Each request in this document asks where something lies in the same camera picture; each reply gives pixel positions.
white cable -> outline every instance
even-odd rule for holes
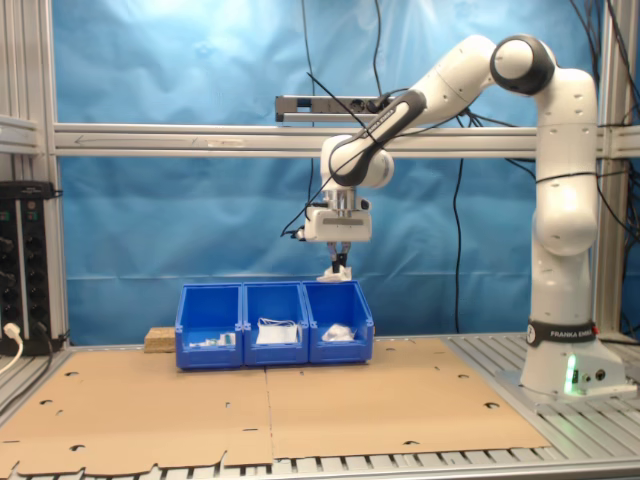
[[[22,356],[22,352],[24,350],[24,344],[22,343],[22,338],[20,337],[20,327],[18,327],[15,323],[8,323],[4,326],[3,331],[7,337],[12,338],[18,344],[18,353],[16,353],[16,356],[13,357],[13,360],[11,360],[8,365],[5,365],[2,370],[0,370],[0,375],[8,371],[16,364],[16,362]]]

blue curtain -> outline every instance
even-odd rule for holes
[[[530,33],[563,67],[590,69],[569,2],[380,4],[383,90],[410,86],[471,34]],[[314,74],[337,95],[377,95],[373,0],[306,0],[306,10]],[[311,93],[299,0],[55,0],[54,36],[61,122],[274,125],[276,95]],[[473,110],[536,119],[532,99],[498,87]],[[361,192],[374,234],[350,264],[378,334],[452,332],[458,160],[397,160],[386,188]],[[63,158],[72,340],[141,342],[175,320],[184,283],[319,275],[326,246],[279,238],[306,200],[309,162]],[[524,330],[532,179],[503,159],[469,159],[458,205],[462,331]]]

slotted metal surface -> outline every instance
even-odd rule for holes
[[[524,335],[457,335],[440,337],[480,372],[497,393],[537,428],[552,444],[548,448],[364,455],[352,457],[276,460],[254,467],[159,469],[125,480],[189,480],[252,477],[275,479],[376,478],[638,478],[640,477],[640,400],[610,400],[581,405],[554,405],[533,413],[495,380],[498,372],[520,370],[527,344]],[[109,349],[139,348],[106,347]],[[631,366],[640,368],[640,348],[611,345]],[[62,354],[67,357],[72,349]],[[57,359],[59,366],[66,358]],[[0,367],[8,359],[0,357]],[[23,359],[10,377],[0,379],[0,405],[25,384],[45,359]],[[14,474],[12,480],[25,477]],[[38,476],[26,480],[108,480],[75,475]]]

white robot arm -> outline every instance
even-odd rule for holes
[[[371,238],[370,204],[356,187],[391,180],[385,144],[407,128],[455,117],[494,83],[532,96],[538,107],[530,347],[522,384],[553,399],[632,392],[621,360],[597,339],[591,318],[589,248],[598,208],[593,80],[560,68],[531,36],[497,46],[482,36],[465,39],[365,129],[328,139],[321,153],[324,202],[307,208],[296,236],[328,243],[332,265],[319,280],[350,280],[351,242]]]

plastic bin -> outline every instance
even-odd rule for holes
[[[182,369],[242,365],[242,285],[185,285],[176,318],[176,364]],[[235,345],[190,346],[235,332]]]
[[[309,361],[357,363],[373,356],[373,318],[358,282],[303,282],[309,311]],[[324,342],[334,323],[355,330],[351,342]]]
[[[258,319],[293,320],[298,342],[258,345]],[[244,284],[244,363],[284,365],[309,361],[309,321],[300,282]]]

